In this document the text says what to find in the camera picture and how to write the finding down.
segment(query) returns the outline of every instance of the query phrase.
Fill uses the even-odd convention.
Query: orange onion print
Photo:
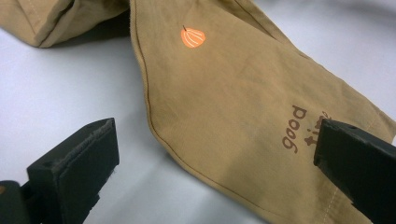
[[[181,39],[184,45],[191,49],[201,46],[205,41],[205,34],[202,31],[186,28],[181,30]]]

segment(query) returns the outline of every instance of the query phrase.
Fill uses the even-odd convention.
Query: white background
[[[396,2],[256,0],[303,52],[396,119]],[[115,118],[120,166],[85,223],[265,223],[179,168],[151,135],[128,15],[51,49],[0,30],[0,180]]]

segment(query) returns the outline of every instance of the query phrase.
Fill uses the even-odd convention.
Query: garment
[[[395,122],[251,1],[132,0],[131,35],[148,125],[184,169],[271,223],[370,223],[314,166],[318,128],[337,119],[390,142]]]
[[[128,0],[0,0],[0,27],[32,46],[48,48],[128,8]]]

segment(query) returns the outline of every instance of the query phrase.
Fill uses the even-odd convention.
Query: khaki cloth
[[[43,38],[27,32],[35,13],[19,2],[9,6],[17,19],[1,11],[0,24],[39,47],[125,9],[120,1],[81,10],[60,33],[62,18],[49,19],[55,28]],[[371,223],[314,166],[318,130],[336,119],[390,142],[396,123],[295,48],[251,1],[131,0],[131,35],[149,127],[184,169],[271,223]]]
[[[0,27],[48,48],[120,15],[129,0],[0,0]]]

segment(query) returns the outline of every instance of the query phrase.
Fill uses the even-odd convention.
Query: stitched seam
[[[258,20],[256,20],[256,18],[255,18],[251,13],[249,13],[244,7],[242,7],[242,5],[241,5],[237,0],[234,0],[234,1],[235,1],[235,3],[236,3],[238,6],[240,6],[240,7],[242,8],[242,10],[244,10],[244,11],[251,17],[251,19],[253,19],[255,22],[257,22],[257,24],[259,24],[260,27],[261,27],[262,29],[264,29],[264,30],[268,33],[268,35],[270,35],[273,39],[277,40],[277,39],[271,34],[271,32],[269,32],[267,29],[265,29],[265,27],[262,26],[262,24],[261,24]]]
[[[338,192],[338,189],[335,189],[334,194],[332,195],[332,200],[330,201],[329,205],[327,206],[326,214],[324,215],[322,224],[324,224],[326,222],[327,215],[329,215],[329,211],[332,207],[332,203],[334,202],[334,198],[335,198],[335,195],[337,194],[337,192]]]
[[[29,2],[29,5],[32,7],[33,12],[35,13],[35,15],[38,17],[38,20],[41,21],[40,16],[38,15],[37,11],[35,10],[35,6],[33,5],[31,0],[27,0]]]
[[[178,157],[178,159],[179,159],[181,162],[183,162],[183,164],[185,164],[186,166],[190,167],[190,169],[192,169],[194,172],[196,172],[197,174],[199,174],[199,175],[205,177],[206,179],[210,180],[211,182],[213,182],[213,183],[219,185],[220,187],[222,187],[222,188],[224,188],[224,189],[227,189],[227,190],[230,191],[231,193],[233,193],[233,194],[239,196],[240,198],[244,199],[246,202],[253,204],[254,206],[260,208],[261,210],[266,211],[266,212],[269,212],[269,213],[271,213],[271,214],[273,214],[273,215],[275,215],[275,216],[282,217],[281,215],[279,215],[279,214],[277,214],[277,213],[275,213],[275,212],[272,212],[272,211],[269,211],[269,210],[267,210],[267,209],[264,209],[264,208],[260,207],[259,205],[255,204],[254,202],[251,202],[249,199],[245,198],[244,196],[240,195],[239,193],[237,193],[237,192],[233,191],[232,189],[229,189],[229,188],[227,188],[227,187],[221,185],[220,183],[216,182],[215,180],[211,179],[210,177],[208,177],[208,176],[202,174],[202,173],[199,172],[198,170],[196,170],[196,169],[194,169],[193,167],[191,167],[189,164],[187,164],[183,159],[181,159],[181,158],[177,155],[177,153],[171,148],[171,146],[170,146],[163,138],[160,137],[160,135],[158,134],[157,130],[155,130],[155,127],[154,127],[154,125],[152,124],[151,110],[150,110],[150,109],[151,109],[151,105],[150,105],[150,102],[149,102],[149,73],[148,73],[148,69],[147,69],[146,59],[145,59],[145,56],[143,55],[143,50],[142,50],[141,45],[140,45],[139,35],[138,35],[138,29],[137,29],[137,6],[136,6],[136,0],[134,1],[134,8],[135,8],[135,13],[134,13],[134,27],[135,27],[135,31],[136,31],[137,46],[138,46],[138,48],[139,48],[140,55],[142,56],[142,61],[143,61],[143,64],[144,64],[144,66],[145,66],[145,75],[146,75],[146,81],[147,81],[147,90],[146,90],[146,94],[147,94],[147,101],[148,101],[148,119],[149,119],[149,122],[150,122],[150,124],[151,124],[152,130],[155,132],[155,134],[158,136],[158,138],[160,138],[160,139],[161,139],[161,140],[173,151],[173,153]],[[286,220],[292,222],[292,220],[290,220],[290,219],[288,219],[288,218],[286,218],[286,217],[282,217],[282,218],[284,218],[284,219],[286,219]]]

